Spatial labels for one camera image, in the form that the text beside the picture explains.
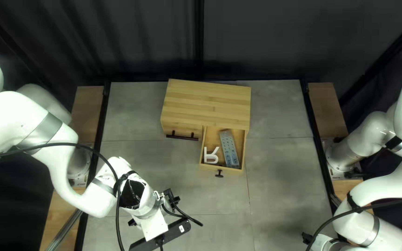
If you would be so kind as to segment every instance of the open drawer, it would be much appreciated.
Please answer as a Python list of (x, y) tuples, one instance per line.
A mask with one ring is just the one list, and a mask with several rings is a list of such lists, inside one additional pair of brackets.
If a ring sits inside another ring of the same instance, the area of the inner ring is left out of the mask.
[[(230, 129), (232, 132), (232, 136), (234, 138), (235, 148), (237, 150), (238, 161), (240, 164), (240, 169), (237, 168), (228, 168), (226, 167), (226, 161), (224, 159), (224, 154), (220, 141), (220, 132), (230, 128), (217, 127), (217, 126), (204, 126), (203, 132), (203, 141), (201, 147), (201, 156), (200, 156), (200, 166), (203, 169), (209, 169), (213, 171), (217, 170), (227, 170), (234, 172), (241, 172), (244, 169), (244, 150), (246, 144), (246, 130), (241, 129)], [(216, 164), (207, 164), (204, 163), (204, 147), (207, 147), (207, 153), (212, 153), (215, 150), (216, 146), (219, 146), (216, 155), (218, 156), (218, 163)]]

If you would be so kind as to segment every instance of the black metal frame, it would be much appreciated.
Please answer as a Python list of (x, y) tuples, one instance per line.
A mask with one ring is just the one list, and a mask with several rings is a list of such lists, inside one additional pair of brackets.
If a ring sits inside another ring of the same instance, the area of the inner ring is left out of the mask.
[(319, 130), (317, 128), (316, 118), (315, 118), (314, 111), (313, 111), (313, 106), (311, 105), (310, 89), (308, 87), (308, 82), (306, 82), (305, 79), (300, 79), (300, 85), (302, 88), (303, 100), (305, 102), (305, 107), (306, 107), (306, 113), (308, 114), (308, 121), (310, 122), (311, 131), (313, 132), (313, 140), (314, 140), (314, 145), (316, 147), (316, 152), (317, 152), (317, 156), (318, 156), (318, 160), (319, 160), (319, 164), (320, 164), (320, 169), (322, 171), (322, 178), (325, 183), (325, 189), (327, 191), (328, 200), (330, 202), (330, 207), (334, 214), (334, 212), (337, 209), (337, 205), (334, 203), (334, 198), (336, 195), (335, 195), (335, 190), (333, 188), (332, 179), (328, 172), (327, 157), (325, 156), (325, 152), (322, 148), (322, 142), (320, 139)]
[[(96, 139), (94, 141), (94, 149), (99, 152), (100, 152), (100, 146), (102, 144), (103, 129), (105, 127), (106, 111), (108, 110), (110, 89), (111, 89), (111, 81), (106, 80), (103, 87), (102, 106), (100, 109), (99, 122), (97, 125)], [(89, 166), (87, 185), (89, 185), (92, 179), (94, 179), (94, 177), (96, 176), (97, 161), (98, 161), (97, 155), (92, 155), (91, 164)], [(83, 242), (85, 239), (87, 221), (88, 221), (88, 214), (83, 213), (79, 221), (79, 228), (77, 230), (77, 238), (75, 240), (74, 251), (81, 251), (83, 249)]]

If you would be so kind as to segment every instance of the black drawer handle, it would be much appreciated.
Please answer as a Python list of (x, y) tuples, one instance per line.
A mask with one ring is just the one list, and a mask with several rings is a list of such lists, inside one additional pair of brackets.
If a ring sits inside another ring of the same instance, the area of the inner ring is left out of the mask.
[(175, 135), (175, 130), (173, 130), (173, 131), (171, 131), (171, 135), (170, 135), (170, 134), (167, 134), (167, 135), (165, 135), (165, 137), (167, 137), (167, 138), (172, 138), (172, 139), (187, 139), (187, 140), (198, 141), (198, 138), (195, 138), (194, 135), (195, 135), (195, 134), (192, 133), (192, 136), (191, 136), (191, 137), (187, 137), (187, 136), (177, 136), (177, 135)]

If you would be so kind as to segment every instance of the drawer knob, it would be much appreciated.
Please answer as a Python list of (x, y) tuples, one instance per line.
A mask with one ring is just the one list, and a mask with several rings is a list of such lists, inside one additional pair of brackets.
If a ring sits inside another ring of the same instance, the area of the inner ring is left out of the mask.
[(217, 177), (217, 178), (224, 178), (224, 176), (221, 175), (221, 172), (222, 172), (222, 171), (223, 171), (223, 170), (218, 169), (218, 174), (215, 174), (215, 177)]

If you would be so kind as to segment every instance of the black cable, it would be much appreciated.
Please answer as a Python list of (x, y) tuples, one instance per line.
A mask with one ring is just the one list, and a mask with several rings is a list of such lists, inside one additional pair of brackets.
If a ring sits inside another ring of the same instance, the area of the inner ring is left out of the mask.
[[(117, 177), (116, 171), (114, 170), (113, 166), (111, 166), (111, 164), (108, 162), (108, 160), (100, 152), (94, 150), (93, 148), (91, 148), (91, 147), (89, 147), (87, 145), (82, 145), (82, 144), (60, 142), (60, 143), (48, 143), (48, 144), (43, 144), (43, 145), (36, 145), (36, 146), (24, 148), (24, 149), (17, 149), (17, 150), (8, 151), (8, 152), (5, 152), (5, 153), (0, 153), (0, 158), (5, 157), (5, 156), (9, 156), (9, 155), (12, 155), (12, 154), (17, 154), (17, 153), (22, 153), (22, 152), (25, 152), (25, 151), (30, 151), (30, 150), (43, 148), (43, 147), (59, 146), (59, 145), (80, 147), (80, 148), (86, 149), (88, 151), (92, 151), (93, 154), (97, 155), (99, 158), (101, 158), (103, 160), (103, 162), (106, 163), (106, 165), (109, 167), (109, 169), (113, 173), (116, 182), (119, 180), (119, 178)], [(117, 242), (119, 242), (120, 250), (125, 251), (125, 249), (123, 248), (122, 239), (121, 239), (121, 236), (120, 236), (120, 228), (119, 228), (119, 202), (120, 202), (120, 184), (119, 184), (119, 188), (117, 189), (116, 235), (117, 235)]]
[(172, 215), (172, 216), (175, 216), (175, 217), (179, 217), (179, 218), (186, 218), (184, 215), (175, 214), (175, 213), (173, 213), (173, 212), (170, 212), (170, 211), (164, 206), (164, 204), (162, 204), (162, 209), (164, 209), (164, 211), (165, 211), (167, 214), (169, 214), (169, 215)]
[[(398, 204), (402, 204), (402, 199), (401, 199), (401, 200), (397, 200), (397, 201), (386, 202), (386, 203), (379, 203), (379, 204), (375, 204), (375, 205), (363, 206), (363, 207), (361, 207), (360, 209), (363, 210), (363, 211), (365, 211), (365, 210), (367, 210), (367, 209), (388, 207), (388, 206), (393, 206), (393, 205), (398, 205)], [(327, 220), (326, 222), (324, 222), (324, 223), (316, 230), (316, 232), (314, 233), (313, 238), (311, 239), (310, 244), (308, 244), (308, 246), (306, 247), (306, 250), (305, 250), (305, 251), (310, 251), (311, 246), (313, 245), (313, 243), (314, 243), (315, 240), (316, 240), (316, 237), (319, 235), (319, 233), (322, 231), (322, 229), (324, 229), (328, 224), (330, 224), (330, 223), (333, 222), (334, 220), (337, 220), (337, 219), (339, 219), (339, 218), (341, 218), (341, 217), (344, 217), (344, 216), (346, 216), (346, 215), (356, 213), (355, 210), (356, 210), (356, 209), (352, 209), (352, 210), (347, 211), (347, 212), (345, 212), (345, 213), (338, 214), (338, 215), (336, 215), (336, 216), (330, 218), (330, 219)]]
[(178, 210), (178, 212), (180, 212), (182, 215), (184, 215), (184, 217), (186, 217), (187, 219), (193, 221), (194, 223), (198, 224), (199, 226), (204, 226), (204, 224), (202, 224), (199, 220), (193, 219), (188, 214), (184, 213), (181, 209), (179, 209), (178, 206), (175, 205), (175, 208), (176, 208), (176, 210)]

